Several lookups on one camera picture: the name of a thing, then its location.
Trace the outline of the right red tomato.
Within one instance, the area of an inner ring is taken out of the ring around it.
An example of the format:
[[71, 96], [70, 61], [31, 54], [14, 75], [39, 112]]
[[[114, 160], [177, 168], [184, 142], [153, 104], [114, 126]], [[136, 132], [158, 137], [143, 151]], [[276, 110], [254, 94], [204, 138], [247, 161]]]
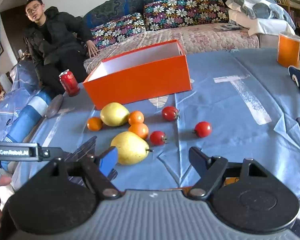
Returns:
[[212, 126], [207, 121], [201, 121], [196, 124], [193, 133], [199, 138], [205, 138], [209, 136], [212, 132]]

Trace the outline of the red tomato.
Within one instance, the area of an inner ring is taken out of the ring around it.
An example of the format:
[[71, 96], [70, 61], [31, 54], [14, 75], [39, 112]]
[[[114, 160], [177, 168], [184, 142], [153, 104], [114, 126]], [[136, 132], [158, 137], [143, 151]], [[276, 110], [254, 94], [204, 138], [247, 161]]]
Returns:
[[196, 124], [193, 133], [199, 138], [205, 138], [209, 136], [212, 132], [212, 126], [207, 121], [201, 121]]
[[150, 135], [150, 141], [153, 145], [160, 146], [167, 142], [166, 134], [162, 131], [154, 131]]
[[161, 111], [162, 117], [167, 121], [179, 120], [179, 110], [173, 106], [167, 106]]

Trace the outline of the near yellow pear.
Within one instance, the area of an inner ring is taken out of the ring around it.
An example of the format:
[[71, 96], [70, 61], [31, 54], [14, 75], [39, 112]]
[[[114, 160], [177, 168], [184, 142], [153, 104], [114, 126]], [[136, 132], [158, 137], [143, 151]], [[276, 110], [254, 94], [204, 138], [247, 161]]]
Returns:
[[149, 144], [133, 132], [122, 132], [110, 143], [118, 151], [118, 163], [134, 165], [143, 161], [151, 152]]

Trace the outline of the yellow pear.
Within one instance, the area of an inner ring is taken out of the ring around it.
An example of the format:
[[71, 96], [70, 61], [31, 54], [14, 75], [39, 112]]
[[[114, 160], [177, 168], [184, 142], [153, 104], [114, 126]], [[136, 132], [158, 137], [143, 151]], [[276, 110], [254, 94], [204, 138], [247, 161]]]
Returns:
[[100, 118], [104, 124], [111, 127], [122, 126], [128, 122], [130, 112], [120, 103], [107, 104], [100, 111]]
[[143, 161], [151, 152], [149, 144], [133, 132], [122, 132], [110, 143], [118, 151], [118, 163], [134, 165]]

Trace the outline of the far yellow pear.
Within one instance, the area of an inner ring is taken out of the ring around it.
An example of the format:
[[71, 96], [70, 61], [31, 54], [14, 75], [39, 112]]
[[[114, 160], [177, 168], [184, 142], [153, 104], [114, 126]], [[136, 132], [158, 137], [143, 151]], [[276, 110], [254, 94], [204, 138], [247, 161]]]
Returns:
[[107, 104], [100, 111], [100, 118], [104, 124], [111, 127], [122, 126], [128, 122], [130, 112], [120, 103]]

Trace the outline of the grey oval stone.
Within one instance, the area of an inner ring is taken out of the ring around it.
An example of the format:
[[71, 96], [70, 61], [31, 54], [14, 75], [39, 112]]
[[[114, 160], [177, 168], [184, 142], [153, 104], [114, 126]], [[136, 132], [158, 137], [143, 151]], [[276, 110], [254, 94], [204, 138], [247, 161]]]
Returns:
[[64, 97], [61, 94], [52, 99], [45, 113], [46, 118], [50, 119], [59, 112], [63, 103], [63, 99]]

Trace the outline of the middle orange tangerine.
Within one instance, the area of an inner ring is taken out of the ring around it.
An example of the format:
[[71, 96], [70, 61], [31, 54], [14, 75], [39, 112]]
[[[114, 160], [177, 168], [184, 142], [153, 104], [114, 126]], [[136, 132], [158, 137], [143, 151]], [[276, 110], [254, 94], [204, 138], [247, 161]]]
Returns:
[[142, 124], [144, 120], [145, 118], [141, 111], [133, 111], [128, 117], [128, 123], [130, 124], [130, 126], [132, 126], [133, 124]]

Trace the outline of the near red tomato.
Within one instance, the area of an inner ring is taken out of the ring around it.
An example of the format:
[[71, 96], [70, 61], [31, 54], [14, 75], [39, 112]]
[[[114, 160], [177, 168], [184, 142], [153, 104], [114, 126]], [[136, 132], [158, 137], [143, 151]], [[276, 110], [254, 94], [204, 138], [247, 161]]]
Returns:
[[150, 141], [153, 145], [160, 146], [167, 142], [166, 134], [162, 131], [154, 131], [150, 135]]

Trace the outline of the far red tomato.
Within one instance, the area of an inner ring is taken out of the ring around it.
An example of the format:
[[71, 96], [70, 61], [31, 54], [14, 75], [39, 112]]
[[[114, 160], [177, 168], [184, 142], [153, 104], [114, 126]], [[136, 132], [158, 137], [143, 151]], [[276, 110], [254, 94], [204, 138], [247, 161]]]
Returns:
[[167, 121], [179, 120], [179, 110], [173, 106], [167, 106], [161, 111], [162, 117]]

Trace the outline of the red soda can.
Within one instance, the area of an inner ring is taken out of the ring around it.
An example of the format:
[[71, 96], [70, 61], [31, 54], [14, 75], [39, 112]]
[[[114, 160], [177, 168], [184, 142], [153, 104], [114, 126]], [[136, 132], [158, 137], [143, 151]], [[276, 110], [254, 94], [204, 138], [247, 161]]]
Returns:
[[76, 96], [79, 93], [80, 88], [78, 86], [78, 82], [74, 77], [72, 71], [70, 71], [69, 69], [59, 74], [59, 80], [68, 96]]

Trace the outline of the seated person in black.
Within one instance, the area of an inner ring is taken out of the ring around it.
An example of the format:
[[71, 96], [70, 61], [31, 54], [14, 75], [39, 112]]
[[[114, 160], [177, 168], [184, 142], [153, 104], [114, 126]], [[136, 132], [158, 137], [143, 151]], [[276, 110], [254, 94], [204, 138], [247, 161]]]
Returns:
[[25, 13], [31, 23], [24, 37], [42, 85], [56, 95], [63, 94], [59, 74], [65, 70], [83, 82], [88, 76], [84, 61], [98, 53], [83, 18], [60, 12], [57, 7], [45, 9], [42, 0], [28, 0]]

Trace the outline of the floral cushion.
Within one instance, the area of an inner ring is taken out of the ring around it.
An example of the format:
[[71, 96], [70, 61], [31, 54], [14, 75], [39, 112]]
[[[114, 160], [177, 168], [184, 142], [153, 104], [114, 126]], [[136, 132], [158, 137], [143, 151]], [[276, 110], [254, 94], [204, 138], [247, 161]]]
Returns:
[[98, 50], [120, 43], [146, 31], [143, 16], [139, 12], [99, 25], [90, 30]]
[[150, 31], [229, 22], [222, 0], [160, 0], [144, 6], [143, 18]]

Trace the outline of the orange plastic cup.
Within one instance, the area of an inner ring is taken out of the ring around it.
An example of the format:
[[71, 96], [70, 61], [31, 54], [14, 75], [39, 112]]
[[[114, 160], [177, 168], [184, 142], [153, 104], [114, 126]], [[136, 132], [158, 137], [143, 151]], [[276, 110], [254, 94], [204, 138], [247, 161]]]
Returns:
[[300, 36], [293, 35], [287, 31], [279, 33], [277, 62], [288, 68], [298, 67], [300, 59]]

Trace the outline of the right floral cushion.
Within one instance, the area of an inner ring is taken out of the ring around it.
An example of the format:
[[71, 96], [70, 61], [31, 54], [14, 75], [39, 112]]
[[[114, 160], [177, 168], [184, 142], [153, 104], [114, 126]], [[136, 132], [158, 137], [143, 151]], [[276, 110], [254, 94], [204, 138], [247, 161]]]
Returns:
[[144, 6], [143, 18], [150, 31], [229, 22], [222, 0], [160, 0]]

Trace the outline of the grey spotted pillow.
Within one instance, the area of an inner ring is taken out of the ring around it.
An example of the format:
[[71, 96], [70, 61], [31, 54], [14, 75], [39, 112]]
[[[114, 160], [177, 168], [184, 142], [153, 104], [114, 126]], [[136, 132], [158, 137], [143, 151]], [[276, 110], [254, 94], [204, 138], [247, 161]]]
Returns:
[[230, 22], [247, 28], [249, 35], [295, 34], [292, 18], [274, 0], [227, 0], [226, 5]]

